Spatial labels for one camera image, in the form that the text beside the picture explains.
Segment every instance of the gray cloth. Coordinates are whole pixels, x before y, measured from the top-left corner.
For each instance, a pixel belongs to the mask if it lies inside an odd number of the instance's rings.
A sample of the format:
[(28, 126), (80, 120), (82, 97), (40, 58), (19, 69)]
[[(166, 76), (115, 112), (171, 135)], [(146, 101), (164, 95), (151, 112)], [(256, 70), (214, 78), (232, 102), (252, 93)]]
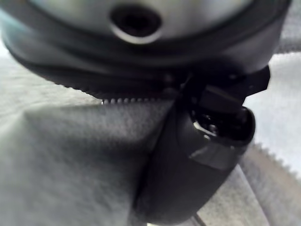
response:
[(301, 1), (293, 0), (281, 36), (278, 53), (301, 51)]
[(126, 226), (169, 104), (26, 111), (0, 131), (2, 226)]

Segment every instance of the toothed edge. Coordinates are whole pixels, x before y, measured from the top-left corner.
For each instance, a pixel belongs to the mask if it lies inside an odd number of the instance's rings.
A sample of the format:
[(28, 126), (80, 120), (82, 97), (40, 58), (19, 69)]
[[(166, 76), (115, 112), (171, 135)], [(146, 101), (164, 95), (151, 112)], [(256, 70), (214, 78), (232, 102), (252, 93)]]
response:
[(301, 175), (298, 172), (292, 171), (291, 166), (284, 164), (284, 160), (277, 157), (275, 153), (271, 153), (268, 148), (263, 148), (262, 143), (252, 144), (251, 149), (255, 148), (259, 150), (264, 156), (266, 156), (270, 161), (280, 167), (290, 178), (296, 181), (301, 186)]

